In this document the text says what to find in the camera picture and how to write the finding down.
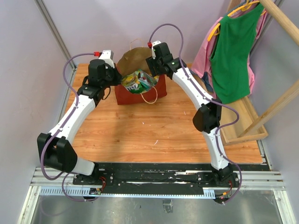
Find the green Fox's candy packet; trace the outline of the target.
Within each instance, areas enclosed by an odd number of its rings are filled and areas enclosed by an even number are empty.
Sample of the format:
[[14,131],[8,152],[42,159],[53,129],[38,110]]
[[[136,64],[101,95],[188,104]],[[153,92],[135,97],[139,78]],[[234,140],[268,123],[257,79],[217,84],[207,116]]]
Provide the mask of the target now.
[[140,78],[143,77],[142,70],[136,70],[130,75],[122,78],[121,85],[132,94],[140,94],[145,92],[145,87],[142,85]]

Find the yellow clothes hanger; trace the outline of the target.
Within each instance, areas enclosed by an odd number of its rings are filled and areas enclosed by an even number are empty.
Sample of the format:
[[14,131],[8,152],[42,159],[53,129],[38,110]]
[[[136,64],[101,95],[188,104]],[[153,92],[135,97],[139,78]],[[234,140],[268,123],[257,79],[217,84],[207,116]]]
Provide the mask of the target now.
[[266,10],[258,1],[246,2],[224,16],[207,35],[207,45],[250,52]]

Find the red brown paper bag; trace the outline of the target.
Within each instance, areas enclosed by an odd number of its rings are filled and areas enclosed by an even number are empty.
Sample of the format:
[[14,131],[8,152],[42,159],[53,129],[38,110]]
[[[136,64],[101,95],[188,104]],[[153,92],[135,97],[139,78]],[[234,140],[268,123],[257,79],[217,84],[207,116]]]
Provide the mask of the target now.
[[[123,54],[117,63],[117,70],[122,78],[132,74],[136,70],[142,70],[152,76],[146,59],[151,57],[150,48],[145,46],[141,39],[134,39],[129,44],[129,49]],[[154,104],[159,98],[167,95],[165,75],[160,75],[159,81],[155,87],[149,91],[132,94],[126,90],[121,84],[114,88],[114,93],[118,105],[132,105],[138,103]]]

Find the green tank top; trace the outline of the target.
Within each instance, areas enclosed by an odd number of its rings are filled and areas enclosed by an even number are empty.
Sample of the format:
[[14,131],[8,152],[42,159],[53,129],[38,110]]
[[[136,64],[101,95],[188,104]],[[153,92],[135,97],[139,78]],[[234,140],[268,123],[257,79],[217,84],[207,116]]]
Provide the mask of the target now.
[[216,96],[230,104],[250,94],[245,50],[224,50],[219,46],[211,54],[212,83]]

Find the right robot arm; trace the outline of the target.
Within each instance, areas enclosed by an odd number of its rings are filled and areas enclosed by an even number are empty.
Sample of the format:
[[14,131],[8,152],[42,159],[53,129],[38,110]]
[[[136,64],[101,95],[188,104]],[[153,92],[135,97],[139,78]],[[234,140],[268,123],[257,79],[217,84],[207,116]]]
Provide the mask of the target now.
[[233,163],[227,158],[220,137],[221,101],[212,98],[200,86],[183,61],[173,58],[167,43],[149,42],[148,47],[152,55],[146,62],[151,74],[165,74],[177,83],[197,110],[192,122],[206,141],[211,158],[213,184],[221,187],[230,182],[234,187],[239,186],[241,178],[233,171]]

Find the teal candy packet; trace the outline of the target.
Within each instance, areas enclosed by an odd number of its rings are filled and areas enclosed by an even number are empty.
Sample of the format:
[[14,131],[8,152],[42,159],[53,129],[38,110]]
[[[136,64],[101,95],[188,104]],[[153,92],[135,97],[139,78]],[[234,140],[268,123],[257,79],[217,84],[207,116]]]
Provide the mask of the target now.
[[159,81],[159,77],[152,77],[151,75],[144,72],[139,72],[137,77],[142,87],[142,92],[149,91],[150,89],[155,87]]

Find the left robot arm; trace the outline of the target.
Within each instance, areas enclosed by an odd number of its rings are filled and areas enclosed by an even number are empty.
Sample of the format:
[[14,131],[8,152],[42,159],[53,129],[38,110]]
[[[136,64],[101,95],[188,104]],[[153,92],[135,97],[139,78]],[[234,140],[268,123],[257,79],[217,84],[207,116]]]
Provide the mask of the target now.
[[90,61],[88,74],[75,92],[69,110],[49,133],[41,133],[37,138],[42,168],[47,166],[62,173],[84,175],[84,180],[91,185],[100,180],[95,163],[80,158],[72,143],[84,120],[104,99],[105,90],[120,82],[121,75],[112,59],[100,57]]

